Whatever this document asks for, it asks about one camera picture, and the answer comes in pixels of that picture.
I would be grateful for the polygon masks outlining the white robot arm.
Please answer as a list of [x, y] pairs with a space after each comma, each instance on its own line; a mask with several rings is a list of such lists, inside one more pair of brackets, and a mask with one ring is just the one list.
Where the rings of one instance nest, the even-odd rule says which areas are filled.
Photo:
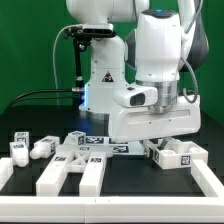
[[80, 110], [109, 117], [112, 141], [124, 143], [195, 133], [200, 96], [178, 91], [179, 73], [208, 54], [203, 0], [177, 0], [177, 12], [150, 0], [66, 0], [77, 49], [91, 46], [90, 79]]

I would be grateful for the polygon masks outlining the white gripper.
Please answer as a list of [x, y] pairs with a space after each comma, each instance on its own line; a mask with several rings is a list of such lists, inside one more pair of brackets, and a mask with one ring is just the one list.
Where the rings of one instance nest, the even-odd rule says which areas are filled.
[[148, 107], [118, 106], [109, 117], [111, 139], [114, 142], [142, 140], [141, 145], [147, 157], [153, 156], [147, 139], [163, 138], [158, 146], [159, 150], [163, 150], [172, 136], [195, 133], [200, 127], [200, 98], [191, 104], [180, 97], [171, 111], [163, 114], [152, 114]]

